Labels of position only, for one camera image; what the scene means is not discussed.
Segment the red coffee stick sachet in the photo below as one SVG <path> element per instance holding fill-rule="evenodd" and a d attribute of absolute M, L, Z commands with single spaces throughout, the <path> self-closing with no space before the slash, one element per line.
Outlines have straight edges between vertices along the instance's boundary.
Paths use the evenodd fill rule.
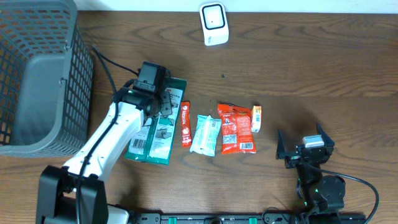
<path fill-rule="evenodd" d="M 182 117 L 182 146 L 190 147 L 192 145 L 192 132 L 190 129 L 190 102 L 181 103 Z"/>

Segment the white barcode scanner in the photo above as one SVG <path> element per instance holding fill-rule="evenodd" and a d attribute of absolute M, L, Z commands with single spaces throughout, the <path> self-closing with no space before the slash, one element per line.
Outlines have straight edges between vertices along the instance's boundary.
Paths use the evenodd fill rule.
<path fill-rule="evenodd" d="M 206 46 L 225 44 L 229 40 L 229 27 L 224 5 L 220 2 L 203 4 L 200 19 Z"/>

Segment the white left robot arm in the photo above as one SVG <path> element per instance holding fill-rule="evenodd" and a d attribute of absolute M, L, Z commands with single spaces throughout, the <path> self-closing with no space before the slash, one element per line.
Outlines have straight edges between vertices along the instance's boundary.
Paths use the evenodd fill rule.
<path fill-rule="evenodd" d="M 87 143 L 63 167 L 40 175 L 36 223 L 130 223 L 128 210 L 109 205 L 105 182 L 147 118 L 172 113 L 170 93 L 122 87 Z"/>

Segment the mint green tissue pack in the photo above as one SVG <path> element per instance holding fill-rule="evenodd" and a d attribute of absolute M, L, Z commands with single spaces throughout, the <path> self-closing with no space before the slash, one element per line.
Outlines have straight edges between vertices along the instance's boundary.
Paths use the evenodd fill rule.
<path fill-rule="evenodd" d="M 198 115 L 197 118 L 197 128 L 190 152 L 214 157 L 217 137 L 221 128 L 221 120 L 214 119 L 210 115 Z"/>

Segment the grey plastic mesh basket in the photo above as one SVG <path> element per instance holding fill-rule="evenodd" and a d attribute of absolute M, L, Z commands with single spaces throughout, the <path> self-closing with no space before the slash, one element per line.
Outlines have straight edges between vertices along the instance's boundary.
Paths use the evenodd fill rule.
<path fill-rule="evenodd" d="M 94 61 L 73 1 L 1 2 L 1 154 L 75 154 L 88 132 Z"/>

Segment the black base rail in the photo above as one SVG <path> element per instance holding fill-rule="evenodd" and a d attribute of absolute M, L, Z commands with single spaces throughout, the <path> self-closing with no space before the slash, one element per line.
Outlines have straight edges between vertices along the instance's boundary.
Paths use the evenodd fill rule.
<path fill-rule="evenodd" d="M 359 214 L 321 214 L 311 215 L 309 218 L 287 213 L 270 212 L 261 214 L 207 214 L 182 215 L 137 213 L 128 221 L 131 224 L 358 224 L 364 223 L 366 217 Z"/>

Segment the green white wipes pack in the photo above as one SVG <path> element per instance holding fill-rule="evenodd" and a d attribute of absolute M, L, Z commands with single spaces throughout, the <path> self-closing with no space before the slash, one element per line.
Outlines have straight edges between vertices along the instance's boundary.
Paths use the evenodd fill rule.
<path fill-rule="evenodd" d="M 171 78 L 165 82 L 170 94 L 172 114 L 148 119 L 141 130 L 130 140 L 125 158 L 158 165 L 169 165 L 175 127 L 180 114 L 187 81 Z"/>

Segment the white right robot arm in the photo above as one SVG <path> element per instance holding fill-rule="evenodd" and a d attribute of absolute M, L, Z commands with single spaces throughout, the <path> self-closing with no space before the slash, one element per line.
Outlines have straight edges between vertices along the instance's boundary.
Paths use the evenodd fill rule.
<path fill-rule="evenodd" d="M 307 203 L 290 219 L 291 223 L 337 222 L 338 210 L 344 207 L 345 181 L 337 175 L 323 175 L 320 166 L 328 161 L 334 141 L 317 125 L 317 134 L 306 136 L 293 151 L 286 150 L 278 131 L 276 158 L 298 173 L 297 193 Z"/>

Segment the red candy bag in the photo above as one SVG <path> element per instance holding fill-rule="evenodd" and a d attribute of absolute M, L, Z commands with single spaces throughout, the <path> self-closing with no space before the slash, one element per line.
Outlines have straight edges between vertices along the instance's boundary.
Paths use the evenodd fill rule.
<path fill-rule="evenodd" d="M 235 105 L 218 104 L 223 135 L 222 154 L 256 153 L 251 131 L 251 110 Z"/>

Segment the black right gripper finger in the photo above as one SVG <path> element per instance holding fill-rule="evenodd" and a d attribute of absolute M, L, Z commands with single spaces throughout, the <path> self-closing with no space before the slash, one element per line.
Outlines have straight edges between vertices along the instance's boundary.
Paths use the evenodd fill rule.
<path fill-rule="evenodd" d="M 275 158 L 276 159 L 285 159 L 286 151 L 284 146 L 284 141 L 282 138 L 281 130 L 278 130 L 278 141 L 277 141 L 277 149 Z"/>
<path fill-rule="evenodd" d="M 329 137 L 329 135 L 327 135 L 326 132 L 324 132 L 321 125 L 317 123 L 316 127 L 317 127 L 317 133 L 321 136 L 323 142 L 325 143 L 325 147 L 334 148 L 335 142 Z"/>

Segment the small orange tissue pack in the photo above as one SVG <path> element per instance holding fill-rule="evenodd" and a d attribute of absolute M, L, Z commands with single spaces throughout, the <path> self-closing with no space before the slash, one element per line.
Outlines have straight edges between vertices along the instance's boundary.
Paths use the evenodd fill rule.
<path fill-rule="evenodd" d="M 251 131 L 253 133 L 258 133 L 261 128 L 262 121 L 262 107 L 261 106 L 253 106 L 252 108 L 252 116 L 251 116 Z"/>

